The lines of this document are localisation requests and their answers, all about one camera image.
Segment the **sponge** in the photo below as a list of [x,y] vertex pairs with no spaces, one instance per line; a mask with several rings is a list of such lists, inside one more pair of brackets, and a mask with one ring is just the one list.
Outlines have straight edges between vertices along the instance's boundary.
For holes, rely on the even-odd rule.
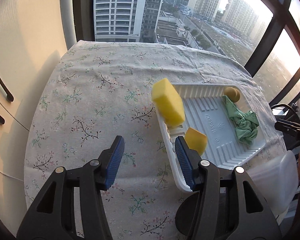
[[229,99],[230,99],[232,102],[234,102],[234,103],[238,102],[239,99],[240,99],[240,92],[239,92],[239,90],[237,90],[236,88],[227,87],[227,88],[224,90],[223,94],[224,94],[225,96],[228,96]]
[[199,155],[202,155],[206,149],[208,138],[205,134],[189,127],[185,135],[185,141],[189,149],[196,150]]
[[151,99],[155,102],[167,126],[179,126],[185,121],[182,99],[167,78],[153,85]]

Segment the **sky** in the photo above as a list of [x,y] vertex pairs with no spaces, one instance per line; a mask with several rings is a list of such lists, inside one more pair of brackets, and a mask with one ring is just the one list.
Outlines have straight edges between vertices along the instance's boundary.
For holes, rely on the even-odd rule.
[[[264,20],[264,22],[269,24],[273,14],[261,0],[245,1],[253,8],[255,13]],[[219,10],[223,11],[226,8],[227,3],[228,0],[221,0]],[[283,30],[277,44],[274,46],[274,52],[277,57],[284,62],[285,67],[291,74],[294,74],[300,67],[300,56],[285,30]]]

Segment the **table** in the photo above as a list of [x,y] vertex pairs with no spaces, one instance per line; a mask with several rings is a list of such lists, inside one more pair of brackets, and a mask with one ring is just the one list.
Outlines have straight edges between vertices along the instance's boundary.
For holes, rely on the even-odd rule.
[[[245,169],[285,152],[264,95],[237,62],[184,46],[79,41],[54,69],[34,114],[25,157],[27,206],[57,166],[81,167],[122,135],[125,152],[115,183],[102,192],[113,238],[184,239],[174,217],[190,194],[174,183],[151,102],[151,87],[164,77],[244,91],[267,140]],[[77,191],[75,199],[77,214]]]

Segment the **metal screw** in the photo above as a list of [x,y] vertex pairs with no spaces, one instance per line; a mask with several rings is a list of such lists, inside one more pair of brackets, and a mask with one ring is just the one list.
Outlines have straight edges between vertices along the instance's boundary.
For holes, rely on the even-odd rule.
[[57,167],[55,169],[56,173],[62,173],[65,169],[63,167]]
[[244,173],[244,168],[242,167],[236,167],[235,170],[237,173]]
[[98,160],[92,160],[92,161],[90,161],[90,165],[91,166],[98,166],[99,165],[99,161]]
[[209,162],[209,161],[207,161],[207,160],[202,160],[202,161],[200,161],[200,164],[201,164],[202,166],[205,166],[205,167],[207,167],[207,166],[209,166],[209,165],[210,165],[210,162]]

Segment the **white plastic container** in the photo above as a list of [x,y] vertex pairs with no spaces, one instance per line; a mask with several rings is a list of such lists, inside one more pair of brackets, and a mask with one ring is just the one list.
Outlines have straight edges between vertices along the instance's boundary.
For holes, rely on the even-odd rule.
[[267,200],[275,217],[289,207],[298,188],[297,162],[292,151],[248,170],[247,173]]
[[[185,122],[171,129],[167,127],[159,111],[157,111],[157,117],[173,178],[180,190],[191,192],[175,154],[174,143],[176,137],[184,136],[189,127],[207,135],[208,145],[201,157],[220,168],[232,170],[247,162],[265,146],[266,139],[260,126],[258,136],[250,146],[239,142],[235,135],[235,125],[226,114],[221,96],[227,87],[237,88],[236,86],[187,83],[173,83],[173,86],[182,98]],[[243,112],[252,110],[242,91],[240,93],[240,100],[235,103],[238,109]]]

